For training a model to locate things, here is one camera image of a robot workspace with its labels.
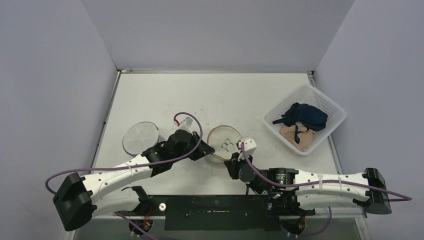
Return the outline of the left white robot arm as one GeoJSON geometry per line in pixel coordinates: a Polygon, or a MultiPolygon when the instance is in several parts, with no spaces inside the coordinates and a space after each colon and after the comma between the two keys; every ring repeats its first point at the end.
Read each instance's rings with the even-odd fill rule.
{"type": "Polygon", "coordinates": [[[93,217],[116,211],[141,216],[149,210],[148,196],[141,187],[127,185],[164,173],[180,160],[196,161],[214,152],[197,132],[176,130],[166,141],[110,170],[69,174],[54,194],[53,203],[67,232],[81,228],[93,217]]]}

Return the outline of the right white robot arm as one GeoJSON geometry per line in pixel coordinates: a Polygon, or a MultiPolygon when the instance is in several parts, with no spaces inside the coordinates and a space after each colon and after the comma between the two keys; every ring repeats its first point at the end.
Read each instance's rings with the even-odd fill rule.
{"type": "Polygon", "coordinates": [[[269,195],[270,211],[276,215],[313,214],[316,208],[359,208],[375,215],[392,213],[386,182],[376,168],[340,175],[307,172],[294,168],[253,170],[241,153],[224,162],[229,176],[241,180],[258,195],[269,195]]]}

